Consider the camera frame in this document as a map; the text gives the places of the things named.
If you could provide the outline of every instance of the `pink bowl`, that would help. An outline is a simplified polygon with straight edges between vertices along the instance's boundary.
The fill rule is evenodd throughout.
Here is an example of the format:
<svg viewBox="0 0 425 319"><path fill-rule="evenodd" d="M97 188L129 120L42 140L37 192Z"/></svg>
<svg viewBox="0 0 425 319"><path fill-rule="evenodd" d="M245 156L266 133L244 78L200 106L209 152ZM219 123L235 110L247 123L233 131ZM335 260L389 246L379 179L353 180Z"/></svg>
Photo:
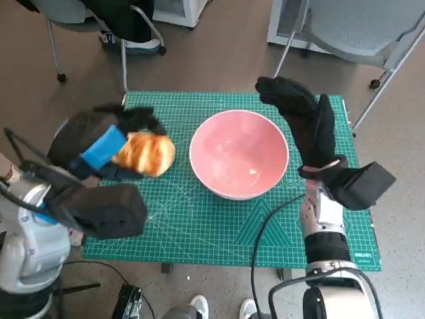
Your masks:
<svg viewBox="0 0 425 319"><path fill-rule="evenodd" d="M199 180L227 199L251 199L284 176L289 162L283 133L254 112L231 110L211 116L193 135L189 157Z"/></svg>

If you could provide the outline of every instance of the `black cable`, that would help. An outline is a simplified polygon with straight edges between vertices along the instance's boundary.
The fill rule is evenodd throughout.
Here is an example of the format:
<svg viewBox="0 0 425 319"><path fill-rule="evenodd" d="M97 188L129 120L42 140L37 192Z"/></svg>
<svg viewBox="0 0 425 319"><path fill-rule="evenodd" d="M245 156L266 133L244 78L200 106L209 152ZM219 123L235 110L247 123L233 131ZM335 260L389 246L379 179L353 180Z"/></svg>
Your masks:
<svg viewBox="0 0 425 319"><path fill-rule="evenodd" d="M278 319L278 315L276 314L276 309L274 308L274 302L273 302L273 295L287 287L287 286L291 286L293 284L299 284L301 282L307 282L307 281L311 281L311 280L317 280L317 279L323 279L325 277L330 276L331 274L335 274L336 272L340 272L340 271L347 271L347 272L351 272L352 274L355 274L357 276L361 276L369 285L369 288L371 289L373 298L375 300L375 305L377 307L377 312L378 312L378 317L379 319L383 319L383 312L381 309L381 303L379 302L379 297L378 297L378 293L377 290L375 289L375 287L373 286L372 281L369 279L369 277L361 270L359 269L355 269L355 268L350 268L350 267L341 267L341 268L336 268L327 272L323 272L321 274L313 274L313 275L309 275L309 276L305 276L305 277L300 277L300 278L295 278L295 279L291 279L291 280L287 280L287 281L283 281L277 285L275 285L275 287L273 287L272 289L270 289L269 293L268 293L268 304L270 306L270 314L272 315L273 319Z"/></svg>
<svg viewBox="0 0 425 319"><path fill-rule="evenodd" d="M114 266L112 266L110 264L103 263L102 261L68 261L68 262L64 263L63 265L80 264L80 263L86 263L86 264L92 263L92 264L98 264L98 265L103 265L103 266L109 267L112 270L114 270L121 277L122 281L124 281L125 284L129 284L128 280L123 276L123 274L117 268L115 268ZM155 313L154 313L153 308L151 306L151 303L148 301L148 299L145 297L144 294L142 294L141 297L146 301L146 304L147 304L149 310L151 311L152 318L156 319L156 316L155 316Z"/></svg>
<svg viewBox="0 0 425 319"><path fill-rule="evenodd" d="M263 236L264 231L266 230L267 224L270 221L270 219L273 218L273 216L282 208L284 208L285 206L289 205L290 203L293 203L294 201L296 201L297 199L300 199L304 196L304 194L301 194L300 196L297 196L293 199L291 199L290 201L287 201L283 204L281 204L278 208L276 208L275 210L273 210L266 218L264 224L262 225L261 229L260 229L260 233L257 236L255 245L254 245L254 252L252 254L252 264L251 264L251 290L252 290L252 297L254 299L255 302L255 306L257 307L257 314L258 317L260 319L263 319L263 315L261 313L260 310L260 304L258 303L258 299L257 299L257 293L255 291L255 282L254 282L254 272L255 272L255 262L257 259L257 254L258 254L258 247L260 246L260 240Z"/></svg>
<svg viewBox="0 0 425 319"><path fill-rule="evenodd" d="M39 213L39 214L43 214L43 215L46 213L46 210L44 208L37 207L35 205L31 205L31 204L24 202L22 199L19 199L19 197L12 194L10 191L7 191L7 189L5 189L3 187L3 185L0 185L0 194L5 199L10 201L11 203L14 203L15 205L18 205L19 207L28 209L30 211L33 211L34 213Z"/></svg>
<svg viewBox="0 0 425 319"><path fill-rule="evenodd" d="M109 267L111 269L113 269L122 279L122 281L124 281L124 283L129 284L127 279L123 276L123 274L114 266L109 265L107 263L103 263L102 261L67 261L66 263L64 263L64 265L71 265L71 264L98 264L98 265L103 265L106 267Z"/></svg>
<svg viewBox="0 0 425 319"><path fill-rule="evenodd" d="M155 313L153 312L153 308L151 306L151 303L148 301L148 299L146 299L144 294L142 294L141 297L146 301L146 304L149 307L149 310L151 311L152 318L155 319Z"/></svg>
<svg viewBox="0 0 425 319"><path fill-rule="evenodd" d="M24 161L24 157L22 155L21 150L19 149L18 145L16 144L16 141L19 141L21 144L29 148L35 155L39 156L43 161L45 161L47 164L51 165L52 162L34 145L32 145L30 142L28 142L26 139L16 135L14 131L12 131L10 128L4 128L5 135L9 142L12 145L13 150L15 151L19 161L22 163Z"/></svg>
<svg viewBox="0 0 425 319"><path fill-rule="evenodd" d="M58 302L56 303L56 312L58 319L64 319L65 313L64 313L64 285L62 282L62 277L59 275L56 279L56 287L58 289Z"/></svg>

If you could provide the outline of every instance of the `black glove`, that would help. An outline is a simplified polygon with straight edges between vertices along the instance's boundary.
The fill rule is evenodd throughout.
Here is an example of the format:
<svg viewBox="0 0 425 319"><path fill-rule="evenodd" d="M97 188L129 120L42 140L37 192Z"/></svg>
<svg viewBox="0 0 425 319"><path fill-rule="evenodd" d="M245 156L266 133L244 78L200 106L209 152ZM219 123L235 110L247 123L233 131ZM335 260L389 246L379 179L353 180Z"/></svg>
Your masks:
<svg viewBox="0 0 425 319"><path fill-rule="evenodd" d="M80 154L91 148L111 125L116 126L125 137L128 132L144 128L159 135L167 133L153 116L153 108L124 110L120 104L104 104L73 115L56 134L47 158L79 179L90 175L115 181L143 178L142 174L111 161L94 169L81 158Z"/></svg>
<svg viewBox="0 0 425 319"><path fill-rule="evenodd" d="M337 159L335 117L327 95L319 102L301 84L286 78L258 78L260 100L274 105L289 124L303 165L321 168Z"/></svg>
<svg viewBox="0 0 425 319"><path fill-rule="evenodd" d="M153 116L153 108L133 108L124 110L122 105L111 103L93 108L95 113L111 113L118 119L117 127L127 135L128 132L137 132L147 128L151 132L158 135L167 135L165 128Z"/></svg>

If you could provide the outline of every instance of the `blue tape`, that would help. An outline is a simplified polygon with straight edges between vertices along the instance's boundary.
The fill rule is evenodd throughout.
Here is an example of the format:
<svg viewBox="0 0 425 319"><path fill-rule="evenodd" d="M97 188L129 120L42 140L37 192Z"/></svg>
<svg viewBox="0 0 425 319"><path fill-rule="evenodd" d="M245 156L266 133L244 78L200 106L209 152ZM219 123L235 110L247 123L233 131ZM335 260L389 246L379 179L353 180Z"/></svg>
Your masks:
<svg viewBox="0 0 425 319"><path fill-rule="evenodd" d="M41 207L41 208L46 208L46 203L41 203L40 205L39 205L39 207ZM39 218L39 219L42 219L43 221L46 221L47 223L50 223L50 224L57 224L58 222L57 221L55 221L53 218L50 218L49 216L46 216L46 215L43 215L43 214L38 214L38 213L35 213L35 217L37 217L37 218Z"/></svg>
<svg viewBox="0 0 425 319"><path fill-rule="evenodd" d="M111 125L104 135L93 143L80 157L93 169L98 170L110 162L127 142L126 137L115 126Z"/></svg>

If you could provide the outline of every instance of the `white cabinet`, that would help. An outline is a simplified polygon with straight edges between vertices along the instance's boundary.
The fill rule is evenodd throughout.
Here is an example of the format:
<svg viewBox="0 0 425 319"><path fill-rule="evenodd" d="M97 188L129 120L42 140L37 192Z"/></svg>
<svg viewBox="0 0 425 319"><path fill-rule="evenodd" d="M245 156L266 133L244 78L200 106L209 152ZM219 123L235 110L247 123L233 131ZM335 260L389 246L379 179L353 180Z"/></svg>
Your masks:
<svg viewBox="0 0 425 319"><path fill-rule="evenodd" d="M194 28L207 0L155 0L153 20Z"/></svg>

